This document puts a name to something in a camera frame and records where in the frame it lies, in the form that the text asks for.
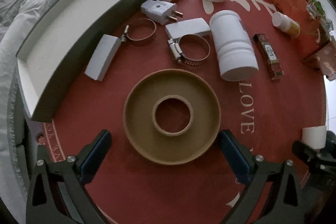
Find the screw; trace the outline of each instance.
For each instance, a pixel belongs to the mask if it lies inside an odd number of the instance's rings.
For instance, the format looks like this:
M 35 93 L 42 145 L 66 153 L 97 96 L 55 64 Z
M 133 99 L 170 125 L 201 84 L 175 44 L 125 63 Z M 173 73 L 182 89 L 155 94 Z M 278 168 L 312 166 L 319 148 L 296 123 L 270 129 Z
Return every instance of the screw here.
M 288 166 L 293 166 L 293 161 L 292 161 L 292 160 L 287 160 L 287 161 L 286 161 L 286 164 L 287 164 Z
M 255 156 L 255 159 L 258 161 L 258 162 L 262 162 L 264 161 L 264 157 L 262 155 L 256 155 Z
M 36 163 L 37 166 L 41 166 L 43 164 L 44 164 L 44 160 L 38 160 Z
M 74 162 L 76 160 L 76 157 L 75 156 L 69 156 L 68 158 L 67 158 L 67 161 L 68 162 Z

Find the white plug adapter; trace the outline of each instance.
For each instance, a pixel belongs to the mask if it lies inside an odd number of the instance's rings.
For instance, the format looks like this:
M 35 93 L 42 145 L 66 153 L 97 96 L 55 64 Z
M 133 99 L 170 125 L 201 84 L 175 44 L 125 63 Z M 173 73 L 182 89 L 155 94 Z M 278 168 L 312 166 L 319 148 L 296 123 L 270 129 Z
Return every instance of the white plug adapter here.
M 183 17 L 183 14 L 176 11 L 176 4 L 161 1 L 148 0 L 141 5 L 141 11 L 152 21 L 158 22 L 161 25 L 168 21 L 177 22 L 178 17 Z

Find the red tablecloth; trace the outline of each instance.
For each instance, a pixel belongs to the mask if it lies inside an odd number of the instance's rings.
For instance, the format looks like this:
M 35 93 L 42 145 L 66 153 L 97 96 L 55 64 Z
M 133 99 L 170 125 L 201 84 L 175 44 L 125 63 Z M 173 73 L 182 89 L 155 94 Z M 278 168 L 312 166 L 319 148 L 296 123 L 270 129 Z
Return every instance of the red tablecloth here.
M 300 180 L 307 168 L 292 153 L 303 127 L 325 124 L 323 77 L 298 59 L 295 41 L 272 26 L 271 5 L 263 0 L 227 0 L 209 3 L 179 0 L 184 20 L 203 17 L 207 22 L 220 10 L 237 12 L 250 37 L 265 33 L 285 75 L 271 81 L 261 54 L 253 45 L 259 72 L 241 83 L 221 79 L 213 41 L 211 54 L 199 67 L 178 65 L 167 46 L 164 27 L 144 47 L 123 44 L 103 82 L 77 77 L 55 114 L 44 124 L 53 160 L 76 155 L 101 129 L 112 132 L 113 145 L 94 181 L 87 185 L 97 205 L 119 224 L 217 224 L 231 209 L 243 185 L 237 184 L 228 163 L 214 144 L 200 158 L 180 166 L 152 163 L 140 156 L 124 133 L 122 112 L 132 87 L 144 76 L 165 68 L 196 73 L 216 92 L 221 104 L 221 129 L 230 129 L 252 153 L 268 161 L 294 161 Z M 142 17 L 138 12 L 132 17 Z M 122 33 L 122 26 L 114 35 Z

